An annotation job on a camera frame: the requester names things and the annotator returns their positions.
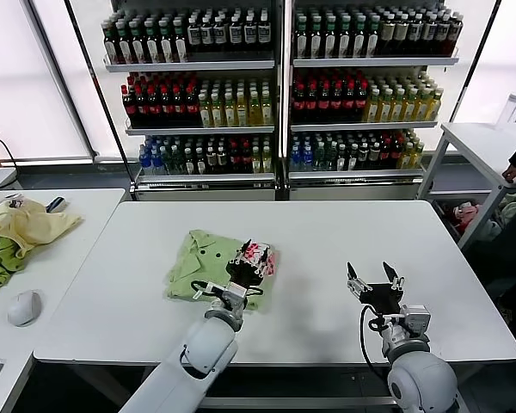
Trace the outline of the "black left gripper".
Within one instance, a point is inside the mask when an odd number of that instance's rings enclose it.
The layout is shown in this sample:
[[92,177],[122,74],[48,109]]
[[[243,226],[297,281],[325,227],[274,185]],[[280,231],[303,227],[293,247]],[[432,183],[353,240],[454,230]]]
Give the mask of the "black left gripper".
[[263,280],[263,276],[269,276],[271,273],[269,265],[270,248],[266,247],[263,250],[258,261],[259,265],[256,266],[247,256],[247,250],[251,243],[251,239],[244,243],[236,251],[234,259],[228,261],[225,268],[230,275],[230,282],[241,287],[258,287]]

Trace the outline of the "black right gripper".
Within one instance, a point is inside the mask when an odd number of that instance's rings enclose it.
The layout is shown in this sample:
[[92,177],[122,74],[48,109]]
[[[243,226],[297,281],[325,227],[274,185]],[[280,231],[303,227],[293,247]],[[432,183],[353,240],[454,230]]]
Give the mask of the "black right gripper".
[[347,262],[347,288],[362,305],[370,305],[376,313],[399,313],[405,278],[387,262],[383,262],[383,268],[390,283],[368,285]]

